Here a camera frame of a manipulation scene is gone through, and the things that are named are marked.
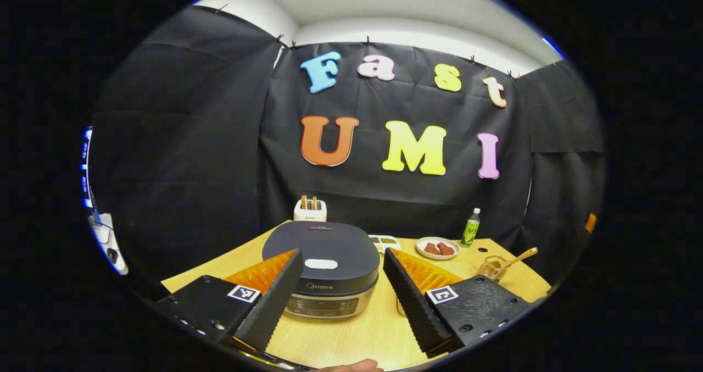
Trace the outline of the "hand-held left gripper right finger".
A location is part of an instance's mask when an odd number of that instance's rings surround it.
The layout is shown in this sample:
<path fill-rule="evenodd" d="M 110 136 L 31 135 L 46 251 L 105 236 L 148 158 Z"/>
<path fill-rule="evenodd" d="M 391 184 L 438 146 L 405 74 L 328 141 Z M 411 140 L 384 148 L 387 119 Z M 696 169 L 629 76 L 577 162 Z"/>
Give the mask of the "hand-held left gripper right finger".
<path fill-rule="evenodd" d="M 484 275 L 460 279 L 401 250 L 385 251 L 383 271 L 429 358 L 477 347 L 532 309 Z"/>

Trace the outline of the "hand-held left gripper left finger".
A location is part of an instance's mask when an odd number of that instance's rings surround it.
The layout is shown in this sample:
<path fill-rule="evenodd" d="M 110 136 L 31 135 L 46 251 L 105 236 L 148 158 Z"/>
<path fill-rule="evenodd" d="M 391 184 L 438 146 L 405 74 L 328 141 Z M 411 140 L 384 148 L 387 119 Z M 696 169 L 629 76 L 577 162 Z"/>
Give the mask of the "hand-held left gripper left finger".
<path fill-rule="evenodd" d="M 228 279 L 201 275 L 154 308 L 206 342 L 263 353 L 303 267 L 301 250 L 292 249 Z"/>

